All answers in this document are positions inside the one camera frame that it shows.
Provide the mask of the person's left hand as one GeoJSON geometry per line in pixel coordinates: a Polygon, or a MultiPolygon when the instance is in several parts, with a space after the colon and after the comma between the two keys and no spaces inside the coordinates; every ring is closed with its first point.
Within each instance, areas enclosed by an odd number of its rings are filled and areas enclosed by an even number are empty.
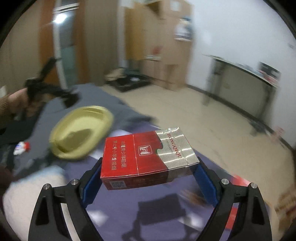
{"type": "Polygon", "coordinates": [[[9,109],[12,114],[28,110],[29,97],[27,88],[20,89],[8,96],[9,109]]]}

